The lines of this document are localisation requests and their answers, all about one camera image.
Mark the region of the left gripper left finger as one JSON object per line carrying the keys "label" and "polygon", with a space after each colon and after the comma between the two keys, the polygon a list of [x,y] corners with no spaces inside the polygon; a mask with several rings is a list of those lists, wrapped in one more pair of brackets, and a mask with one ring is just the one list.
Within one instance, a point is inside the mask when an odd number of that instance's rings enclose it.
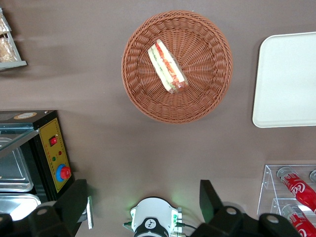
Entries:
{"label": "left gripper left finger", "polygon": [[2,237],[73,237],[87,206],[87,181],[77,179],[52,205],[42,205],[21,220],[0,216]]}

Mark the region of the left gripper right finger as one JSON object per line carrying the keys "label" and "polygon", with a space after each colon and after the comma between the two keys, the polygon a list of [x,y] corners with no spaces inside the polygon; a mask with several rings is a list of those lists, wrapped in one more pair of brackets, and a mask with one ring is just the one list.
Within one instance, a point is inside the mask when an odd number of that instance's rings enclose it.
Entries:
{"label": "left gripper right finger", "polygon": [[193,237],[299,237],[290,222],[277,214],[253,219],[231,205],[223,205],[209,180],[201,180],[199,206],[204,218]]}

